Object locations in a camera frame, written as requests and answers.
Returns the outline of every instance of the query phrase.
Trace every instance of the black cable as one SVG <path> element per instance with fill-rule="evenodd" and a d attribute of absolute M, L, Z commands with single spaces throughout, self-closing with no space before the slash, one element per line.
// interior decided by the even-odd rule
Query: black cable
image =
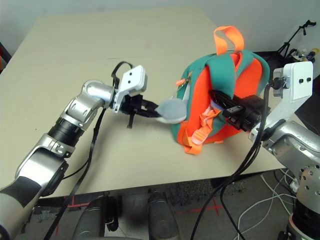
<path fill-rule="evenodd" d="M 279 178 L 276 175 L 276 170 L 273 171 L 273 176 L 276 179 L 276 181 L 282 186 L 284 187 L 292 196 L 295 196 L 296 194 L 286 185 L 284 185 L 282 182 L 280 182 Z"/>
<path fill-rule="evenodd" d="M 68 178 L 72 177 L 73 175 L 76 175 L 78 172 L 80 172 L 87 165 L 87 163 L 88 163 L 88 160 L 85 161 L 85 163 L 77 171 L 63 177 L 62 180 L 68 179 Z"/>
<path fill-rule="evenodd" d="M 254 152 L 254 155 L 252 156 L 252 158 L 251 158 L 251 159 L 252 159 L 252 162 L 253 162 L 253 160 L 256 158 L 256 156 L 258 155 L 259 150 L 260 150 L 260 146 L 257 147 L 256 151 Z M 222 206 L 223 206 L 223 208 L 224 208 L 227 216 L 229 217 L 229 219 L 230 219 L 233 227 L 235 228 L 235 230 L 237 231 L 237 233 L 239 234 L 239 236 L 240 236 L 243 240 L 245 240 L 245 237 L 243 236 L 243 234 L 242 234 L 241 231 L 239 230 L 237 224 L 235 223 L 234 219 L 232 218 L 232 216 L 231 216 L 231 214 L 230 214 L 230 212 L 229 212 L 229 210 L 228 210 L 228 208 L 227 208 L 227 206 L 226 206 L 226 204 L 225 204 L 225 202 L 224 202 L 223 196 L 224 196 L 224 193 L 225 193 L 225 190 L 226 190 L 227 186 L 228 186 L 228 185 L 225 185 L 225 186 L 222 188 L 221 192 L 220 192 L 220 201 L 221 201 L 221 204 L 222 204 Z"/>
<path fill-rule="evenodd" d="M 222 182 L 214 191 L 213 193 L 210 195 L 210 197 L 205 201 L 199 215 L 198 218 L 194 224 L 193 230 L 192 230 L 192 234 L 190 237 L 190 240 L 193 240 L 198 228 L 198 225 L 200 223 L 200 220 L 206 210 L 206 207 L 208 206 L 209 202 L 211 201 L 211 199 L 214 197 L 214 195 L 224 186 L 229 185 L 231 182 L 234 181 L 234 179 L 239 176 L 241 173 L 243 173 L 251 164 L 252 162 L 255 160 L 255 156 L 256 154 L 258 154 L 256 152 L 257 148 L 260 148 L 260 144 L 261 144 L 261 140 L 262 140 L 262 136 L 263 136 L 263 131 L 266 125 L 266 119 L 267 119 L 267 114 L 268 114 L 268 100 L 269 100 L 269 90 L 271 88 L 271 83 L 268 83 L 265 88 L 264 88 L 264 93 L 263 93 L 263 101 L 264 101 L 264 108 L 263 108 L 263 112 L 262 112 L 262 117 L 261 117 L 261 122 L 260 122 L 260 126 L 258 129 L 258 133 L 256 135 L 255 141 L 252 144 L 249 152 L 247 153 L 247 155 L 245 156 L 243 162 L 240 164 L 240 166 L 238 167 L 238 169 L 230 176 L 228 177 L 224 182 Z"/>
<path fill-rule="evenodd" d="M 117 77 L 116 74 L 117 74 L 118 69 L 119 69 L 123 64 L 128 64 L 131 69 L 134 67 L 131 63 L 129 63 L 129 62 L 127 62 L 127 61 L 121 61 L 121 62 L 119 62 L 119 63 L 115 66 L 114 70 L 113 70 L 112 73 L 111 73 L 111 77 L 113 78 L 112 87 L 114 87 L 115 89 L 118 89 L 118 88 L 119 88 L 119 83 L 120 83 L 120 79 Z"/>
<path fill-rule="evenodd" d="M 105 114 L 105 111 L 106 111 L 106 108 L 104 108 L 102 110 L 102 112 L 100 113 L 100 116 L 99 116 L 98 120 L 96 121 L 95 127 L 93 129 L 93 137 L 92 137 L 92 141 L 91 141 L 91 145 L 90 145 L 90 151 L 89 151 L 89 156 L 88 156 L 88 159 L 87 159 L 86 168 L 84 169 L 84 172 L 82 173 L 81 177 L 78 179 L 78 181 L 74 185 L 74 187 L 73 187 L 71 193 L 69 194 L 69 196 L 66 197 L 66 199 L 64 200 L 60 211 L 56 215 L 53 223 L 51 224 L 51 226 L 50 226 L 48 232 L 46 233 L 45 237 L 43 238 L 43 240 L 49 240 L 51 238 L 52 233 L 55 231 L 55 229 L 56 229 L 56 227 L 57 227 L 62 215 L 64 214 L 65 210 L 67 209 L 72 197 L 76 194 L 78 188 L 80 187 L 80 184 L 84 180 L 84 178 L 85 178 L 85 176 L 86 176 L 86 174 L 87 174 L 87 172 L 89 170 L 89 167 L 90 167 L 90 164 L 91 164 L 91 160 L 92 160 L 92 155 L 93 155 L 94 148 L 95 148 L 95 143 L 96 143 L 96 140 L 97 140 L 97 137 L 98 137 L 98 133 L 99 133 L 100 124 L 101 124 L 102 118 L 103 118 L 103 116 Z"/>

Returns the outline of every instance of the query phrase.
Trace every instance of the teal backpack strap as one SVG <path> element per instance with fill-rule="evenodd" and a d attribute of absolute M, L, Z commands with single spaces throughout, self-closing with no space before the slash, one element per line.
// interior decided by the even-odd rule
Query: teal backpack strap
<path fill-rule="evenodd" d="M 221 91 L 230 98 L 235 93 L 235 64 L 229 53 L 225 53 L 216 57 L 211 57 L 206 65 L 210 69 L 212 88 L 215 91 Z"/>

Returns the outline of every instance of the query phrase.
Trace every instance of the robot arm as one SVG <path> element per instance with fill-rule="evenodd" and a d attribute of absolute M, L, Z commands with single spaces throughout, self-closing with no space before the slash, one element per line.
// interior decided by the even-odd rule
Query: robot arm
<path fill-rule="evenodd" d="M 123 75 L 118 89 L 98 80 L 87 81 L 18 167 L 14 181 L 0 189 L 0 239 L 14 239 L 40 197 L 52 194 L 68 168 L 65 158 L 100 107 L 118 112 L 126 95 L 146 89 L 147 75 L 139 65 Z"/>
<path fill-rule="evenodd" d="M 296 209 L 289 217 L 286 240 L 317 240 L 320 236 L 320 137 L 289 117 L 312 95 L 313 65 L 297 62 L 275 69 L 273 94 L 281 102 L 266 118 L 262 146 L 297 178 Z M 254 142 L 259 129 L 262 100 L 257 96 L 230 99 L 212 92 L 213 101 L 237 129 L 250 132 Z"/>

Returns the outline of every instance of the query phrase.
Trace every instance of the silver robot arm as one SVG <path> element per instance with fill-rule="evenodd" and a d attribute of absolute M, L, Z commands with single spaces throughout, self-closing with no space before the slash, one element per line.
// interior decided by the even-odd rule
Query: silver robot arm
<path fill-rule="evenodd" d="M 287 225 L 288 240 L 320 236 L 320 137 L 295 121 L 283 123 L 263 142 L 297 178 L 296 204 Z"/>
<path fill-rule="evenodd" d="M 127 84 L 114 89 L 98 80 L 87 81 L 51 130 L 24 158 L 14 181 L 0 189 L 0 239 L 14 239 L 37 200 L 56 190 L 68 168 L 65 158 L 72 155 L 98 109 L 110 107 L 118 112 L 125 95 L 135 96 L 146 89 L 147 75 L 139 65 L 126 72 L 121 82 Z"/>
<path fill-rule="evenodd" d="M 262 146 L 297 178 L 296 207 L 289 217 L 288 240 L 320 239 L 320 137 L 289 117 L 312 95 L 313 65 L 297 62 L 273 73 L 281 87 L 273 90 L 282 100 L 266 119 L 268 135 Z M 255 126 L 249 138 L 257 135 Z"/>

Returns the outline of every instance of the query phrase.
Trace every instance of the orange loop handle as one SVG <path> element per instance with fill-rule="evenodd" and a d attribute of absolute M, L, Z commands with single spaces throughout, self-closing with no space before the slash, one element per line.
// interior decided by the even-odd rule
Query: orange loop handle
<path fill-rule="evenodd" d="M 234 52 L 242 51 L 245 48 L 245 40 L 242 34 L 234 26 L 219 26 L 213 31 L 216 54 L 221 55 L 227 52 L 228 44 L 226 40 L 217 36 L 217 31 L 222 31 L 225 36 L 234 44 Z"/>

